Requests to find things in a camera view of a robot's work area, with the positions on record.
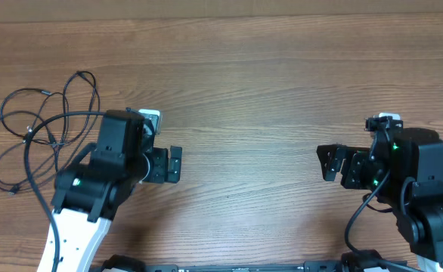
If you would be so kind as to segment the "black cable white tag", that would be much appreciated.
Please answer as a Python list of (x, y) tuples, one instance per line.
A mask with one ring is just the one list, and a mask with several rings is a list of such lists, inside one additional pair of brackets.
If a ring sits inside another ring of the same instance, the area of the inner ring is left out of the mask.
[[(14, 96), (18, 95), (20, 92), (25, 92), (25, 91), (33, 91), (35, 93), (40, 93), (46, 96), (46, 98), (44, 99), (44, 101), (42, 102), (42, 105), (39, 108), (39, 111), (37, 113), (34, 112), (30, 112), (30, 111), (17, 111), (17, 112), (10, 112), (12, 113), (12, 115), (14, 114), (20, 114), (20, 113), (24, 113), (24, 114), (28, 114), (28, 115), (32, 115), (34, 116), (34, 120), (32, 123), (32, 127), (35, 128), (35, 124), (38, 121), (38, 119), (40, 119), (42, 122), (44, 121), (44, 119), (40, 116), (43, 107), (47, 104), (48, 99), (56, 94), (59, 94), (62, 96), (62, 102), (64, 104), (64, 106), (66, 106), (66, 109), (64, 110), (64, 113), (66, 113), (69, 109), (69, 103), (67, 100), (67, 97), (65, 94), (60, 93), (60, 92), (55, 92), (55, 93), (51, 93), (50, 91), (46, 91), (45, 89), (40, 89), (40, 88), (20, 88), (17, 89), (13, 92), (11, 92), (3, 101), (2, 104), (0, 106), (0, 121), (2, 123), (2, 125), (4, 126), (4, 128), (9, 131), (10, 133), (12, 133), (13, 135), (19, 137), (19, 138), (25, 138), (30, 132), (29, 132), (29, 128), (27, 129), (28, 132), (26, 134), (19, 134), (16, 133), (14, 130), (10, 129), (7, 125), (7, 123), (5, 122), (5, 118), (7, 117), (6, 114), (4, 114), (4, 108), (7, 104), (7, 102), (11, 99), (14, 98)], [(53, 133), (51, 132), (50, 128), (47, 126), (46, 127), (47, 130), (47, 134), (48, 134), (48, 140), (36, 140), (34, 139), (33, 142), (37, 143), (37, 144), (44, 144), (44, 145), (50, 145), (50, 146), (57, 146), (60, 145), (58, 142), (56, 142), (56, 139), (53, 135)]]

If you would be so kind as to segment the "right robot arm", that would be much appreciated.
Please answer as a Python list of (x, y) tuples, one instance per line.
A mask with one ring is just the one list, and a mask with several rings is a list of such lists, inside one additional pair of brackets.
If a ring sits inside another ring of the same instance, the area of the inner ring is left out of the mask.
[(443, 140), (437, 131), (406, 128), (398, 114), (365, 120), (370, 147), (342, 144), (316, 149), (325, 181), (341, 174), (349, 190), (367, 190), (396, 217), (398, 232), (417, 256), (420, 271), (443, 271)]

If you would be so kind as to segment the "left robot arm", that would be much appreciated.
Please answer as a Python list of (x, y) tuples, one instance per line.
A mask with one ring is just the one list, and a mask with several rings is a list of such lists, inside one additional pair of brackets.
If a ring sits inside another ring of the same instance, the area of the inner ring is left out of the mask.
[(118, 208), (144, 182), (176, 184), (182, 148), (156, 148), (158, 110), (108, 110), (98, 139), (58, 172), (40, 271), (87, 271)]

